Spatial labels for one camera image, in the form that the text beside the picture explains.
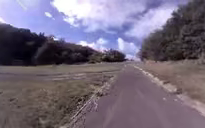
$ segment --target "treeline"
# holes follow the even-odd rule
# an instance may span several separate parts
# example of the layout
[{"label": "treeline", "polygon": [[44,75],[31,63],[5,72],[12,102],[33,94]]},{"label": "treeline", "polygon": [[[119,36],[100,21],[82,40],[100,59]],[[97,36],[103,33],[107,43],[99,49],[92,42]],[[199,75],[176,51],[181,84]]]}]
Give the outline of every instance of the treeline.
[{"label": "treeline", "polygon": [[86,62],[121,62],[125,55],[116,50],[104,53],[64,40],[54,40],[44,33],[15,28],[0,23],[0,65],[75,64]]},{"label": "treeline", "polygon": [[205,59],[205,0],[179,7],[161,30],[146,38],[138,56],[142,60]]}]

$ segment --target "sky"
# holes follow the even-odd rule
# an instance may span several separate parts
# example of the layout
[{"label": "sky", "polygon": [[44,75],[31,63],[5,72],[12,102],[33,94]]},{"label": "sky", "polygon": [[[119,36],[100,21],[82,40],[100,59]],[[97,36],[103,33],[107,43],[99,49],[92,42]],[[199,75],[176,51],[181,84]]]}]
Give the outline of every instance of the sky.
[{"label": "sky", "polygon": [[135,59],[151,32],[187,0],[0,0],[0,22]]}]

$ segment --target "road edge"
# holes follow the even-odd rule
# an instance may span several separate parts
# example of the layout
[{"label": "road edge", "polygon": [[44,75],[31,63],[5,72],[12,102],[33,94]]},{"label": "road edge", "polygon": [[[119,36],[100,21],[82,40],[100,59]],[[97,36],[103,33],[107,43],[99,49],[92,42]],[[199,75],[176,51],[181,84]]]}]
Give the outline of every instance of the road edge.
[{"label": "road edge", "polygon": [[[171,93],[171,94],[175,94],[178,89],[176,88],[176,86],[174,86],[171,83],[165,83],[165,81],[162,81],[161,79],[159,79],[158,77],[154,76],[153,74],[143,70],[142,68],[133,65],[134,68],[140,70],[145,76],[149,77],[150,80],[155,83],[156,85],[158,85],[159,87],[163,88],[166,92]],[[205,104],[194,100],[192,98],[190,98],[187,94],[182,93],[182,94],[177,94],[176,95],[179,99],[181,99],[183,101],[183,103],[195,110],[197,110],[202,116],[205,117]]]}]

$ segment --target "dry grass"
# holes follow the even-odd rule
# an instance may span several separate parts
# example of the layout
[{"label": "dry grass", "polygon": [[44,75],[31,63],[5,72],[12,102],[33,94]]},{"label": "dry grass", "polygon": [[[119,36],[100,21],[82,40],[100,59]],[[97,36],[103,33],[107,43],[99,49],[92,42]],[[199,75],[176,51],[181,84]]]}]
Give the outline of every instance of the dry grass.
[{"label": "dry grass", "polygon": [[205,103],[205,65],[184,61],[148,62],[140,66],[161,80],[176,85],[191,98]]},{"label": "dry grass", "polygon": [[123,64],[0,67],[0,128],[57,128]]}]

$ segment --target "paved road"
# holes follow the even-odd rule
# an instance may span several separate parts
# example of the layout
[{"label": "paved road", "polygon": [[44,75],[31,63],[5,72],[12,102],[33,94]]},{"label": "paved road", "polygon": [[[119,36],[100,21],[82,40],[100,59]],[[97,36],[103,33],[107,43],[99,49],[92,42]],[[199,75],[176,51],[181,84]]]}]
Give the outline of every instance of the paved road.
[{"label": "paved road", "polygon": [[128,66],[85,128],[205,128],[205,118]]}]

